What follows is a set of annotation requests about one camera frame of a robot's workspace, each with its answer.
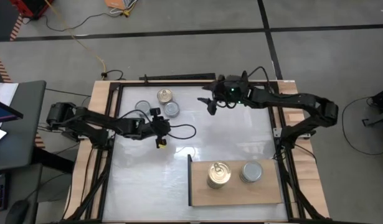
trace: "gold can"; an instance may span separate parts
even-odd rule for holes
[[[213,189],[223,187],[231,176],[231,169],[225,162],[214,162],[208,168],[208,186]]]
[[[161,104],[170,102],[173,99],[173,94],[171,90],[160,90],[156,96],[158,97],[158,101]]]

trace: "white paper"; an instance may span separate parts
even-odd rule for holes
[[[18,83],[0,83],[0,102],[10,106],[17,87]]]

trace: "concrete floor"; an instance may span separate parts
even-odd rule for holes
[[[271,27],[342,26],[383,23],[383,1],[374,0],[270,0],[264,1]],[[99,0],[56,1],[70,26],[87,16],[108,12]],[[47,12],[52,27],[61,28]],[[76,34],[110,34],[170,30],[261,28],[254,0],[140,0],[130,18],[98,17],[75,30]],[[44,21],[23,25],[19,37],[67,35],[45,28]],[[343,109],[350,101],[383,90],[383,29],[273,33],[283,78],[296,80],[300,92],[335,101]],[[275,79],[264,33],[209,34],[164,37],[129,37],[83,41],[106,62],[121,69],[129,80],[147,75],[185,73],[237,74],[264,66]],[[100,79],[100,63],[72,40],[0,43],[0,58],[15,82],[46,80],[49,88],[90,94]],[[44,122],[52,103],[83,97],[47,91]],[[383,130],[362,127],[361,119],[376,112],[364,101],[346,113],[350,140],[367,152],[383,150]],[[55,134],[41,133],[49,151],[71,142]],[[341,122],[318,129],[312,144],[318,160],[324,194],[335,220],[383,223],[383,155],[366,156],[351,149],[343,138]],[[74,157],[75,151],[68,157]],[[44,177],[55,175],[46,170]],[[46,186],[43,199],[64,198],[69,185]],[[42,202],[37,223],[57,221],[65,199]]]

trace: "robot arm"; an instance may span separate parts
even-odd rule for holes
[[[232,109],[237,104],[254,109],[279,106],[307,111],[309,118],[282,129],[280,141],[285,147],[293,148],[300,135],[310,133],[319,126],[333,126],[338,120],[338,106],[332,101],[307,93],[276,94],[270,90],[259,89],[248,82],[245,71],[241,77],[230,75],[225,78],[221,75],[218,80],[204,86],[203,89],[212,92],[212,100],[208,98],[198,100],[208,105],[207,110],[211,115],[215,115],[217,106]]]
[[[107,150],[113,146],[108,136],[108,129],[116,134],[133,140],[143,140],[151,136],[157,136],[156,147],[165,146],[163,139],[171,131],[169,120],[158,116],[159,108],[151,109],[153,119],[146,123],[143,118],[112,118],[104,114],[96,113],[84,107],[76,107],[73,103],[56,103],[51,106],[47,116],[47,124],[52,130],[68,128],[72,130],[71,137],[86,136],[90,139],[93,147]],[[89,124],[102,127],[94,128]]]

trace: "black cable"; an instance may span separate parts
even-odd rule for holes
[[[353,103],[359,101],[359,100],[364,100],[364,99],[367,99],[367,98],[371,98],[371,96],[368,96],[368,97],[362,97],[362,98],[358,98],[356,100],[353,100],[352,102],[350,102],[348,105],[345,106],[345,108],[342,110],[342,132],[343,132],[343,136],[345,138],[345,140],[348,142],[348,144],[354,149],[356,150],[357,152],[360,152],[360,153],[363,153],[365,155],[368,155],[368,156],[378,156],[378,155],[381,155],[383,154],[383,152],[378,152],[378,153],[368,153],[368,152],[363,152],[361,150],[358,150],[356,147],[354,147],[352,145],[352,143],[349,141],[348,137],[346,136],[346,133],[345,133],[345,126],[344,126],[344,114],[345,114],[345,111],[346,109],[352,105]]]
[[[77,96],[89,96],[90,97],[90,95],[85,95],[85,94],[80,94],[80,93],[72,93],[72,92],[62,91],[62,90],[53,90],[53,89],[50,89],[50,88],[46,88],[46,90],[54,91],[54,92],[57,92],[57,93],[66,93],[66,94],[72,94],[72,95],[77,95]]]
[[[59,151],[59,152],[55,152],[55,153],[53,153],[53,154],[55,154],[55,155],[61,154],[61,153],[65,152],[65,151],[67,151],[67,150],[69,150],[69,149],[71,149],[71,148],[73,148],[73,147],[75,147],[75,146],[78,146],[79,144],[80,144],[80,143],[76,143],[76,144],[74,144],[74,145],[71,146],[71,147],[68,147],[68,148],[66,148],[66,149],[63,149],[63,150],[61,150],[61,151]]]
[[[270,93],[273,93],[273,89],[272,89],[272,86],[270,85],[270,80],[269,80],[269,78],[268,78],[268,75],[267,75],[267,72],[266,72],[266,69],[265,68],[263,68],[262,66],[258,66],[257,68],[255,68],[251,73],[249,73],[249,75],[248,75],[248,78],[251,76],[251,75],[253,75],[257,70],[259,70],[259,69],[262,69],[263,70],[263,72],[264,72],[264,74],[265,74],[265,77],[266,77],[266,81],[267,81],[267,85],[268,85],[268,87],[269,87],[269,92]]]
[[[168,133],[168,136],[171,136],[172,138],[175,138],[175,139],[180,139],[180,140],[186,140],[186,139],[190,139],[192,137],[194,137],[196,134],[197,134],[197,129],[196,127],[194,127],[193,125],[191,124],[180,124],[180,125],[176,125],[176,126],[171,126],[171,128],[178,128],[178,127],[183,127],[183,126],[189,126],[189,127],[192,127],[194,129],[194,134],[189,136],[189,137],[185,137],[185,138],[180,138],[180,137],[176,137],[176,136],[173,136],[171,134]]]
[[[82,101],[82,104],[80,105],[80,106],[83,106],[83,104],[85,103],[85,101],[87,100],[87,99],[89,99],[91,96],[88,96],[88,97],[86,97],[83,101]]]
[[[32,191],[24,200],[28,200],[28,198],[33,194],[35,193],[37,190],[40,190],[41,187],[43,187],[46,183],[58,178],[58,177],[61,177],[62,175],[67,175],[67,174],[60,174],[60,175],[57,175],[53,178],[50,178],[49,180],[46,180],[43,184],[40,184],[39,186],[36,187],[36,189],[34,191]]]
[[[61,131],[51,131],[51,130],[43,129],[43,128],[38,128],[38,130],[39,131],[45,131],[45,132],[48,132],[48,133],[56,133],[56,134],[62,133]]]
[[[71,184],[69,185],[69,197],[68,197],[68,202],[67,202],[67,206],[65,207],[65,210],[64,210],[64,213],[62,214],[62,217],[61,217],[61,220],[64,219],[65,217],[65,214],[67,213],[68,211],[68,207],[69,207],[69,204],[71,203],[71,195],[72,195],[72,179],[71,179]]]
[[[117,70],[117,69],[109,70],[108,72],[106,72],[106,74],[109,74],[110,72],[120,72],[121,73],[121,76],[116,79],[117,81],[118,80],[126,80],[125,78],[122,78],[123,77],[123,72],[121,70]]]
[[[131,110],[129,112],[127,112],[126,114],[122,115],[120,118],[117,119],[117,121],[119,119],[122,119],[124,118],[125,116],[128,116],[129,114],[131,113],[134,113],[134,112],[140,112],[144,115],[144,117],[151,123],[151,120],[148,118],[148,116],[146,115],[146,113],[144,113],[144,111],[141,111],[141,110]],[[177,126],[171,126],[171,128],[178,128],[178,127],[182,127],[182,126],[189,126],[189,127],[192,127],[194,129],[194,134],[192,136],[189,136],[189,137],[186,137],[186,138],[180,138],[180,137],[176,137],[176,136],[173,136],[171,134],[168,133],[168,136],[171,136],[172,138],[175,138],[175,139],[181,139],[181,140],[186,140],[186,139],[190,139],[192,137],[194,137],[196,134],[197,134],[197,129],[196,127],[194,127],[193,125],[191,124],[180,124],[180,125],[177,125]]]
[[[302,147],[300,145],[297,145],[297,144],[295,144],[295,145],[298,146],[300,149],[306,151],[308,154],[310,154],[314,158],[314,160],[316,161],[316,164],[317,164],[317,158],[316,158],[316,156],[311,151],[305,149],[304,147]]]
[[[107,15],[107,16],[110,16],[110,17],[112,17],[112,18],[116,18],[116,17],[121,16],[122,14],[123,14],[123,13],[118,13],[117,15],[112,16],[112,15],[110,15],[110,14],[108,14],[108,13],[103,12],[103,13],[100,13],[100,14],[97,14],[97,15],[92,15],[92,16],[87,17],[87,18],[86,18],[83,22],[81,22],[79,25],[76,25],[76,26],[74,26],[74,27],[69,27],[68,29],[76,29],[76,28],[82,26],[88,19],[93,18],[93,17],[98,17],[98,16],[102,16],[102,15]],[[41,17],[45,17],[45,18],[46,18],[46,26],[47,26],[47,28],[49,28],[50,30],[57,31],[57,32],[64,32],[64,31],[68,30],[68,29],[62,29],[62,30],[54,29],[54,28],[52,28],[51,26],[49,26],[49,18],[47,18],[46,15],[43,15],[43,16],[41,16]]]
[[[88,171],[87,168],[89,167],[90,158],[92,157],[92,152],[93,152],[93,147],[90,149],[89,157],[88,157],[88,159],[87,159],[87,163],[86,163],[85,180],[83,181],[83,190],[82,190],[82,196],[80,197],[80,203],[82,203],[82,201],[83,201],[83,194],[85,193],[86,179],[87,179],[87,171]]]
[[[273,155],[273,159],[276,160],[276,161],[278,161],[279,159],[284,160],[284,159],[285,159],[285,158],[283,157],[284,153],[285,153],[285,151],[281,152],[280,154],[278,154],[277,152],[274,153],[274,155]]]

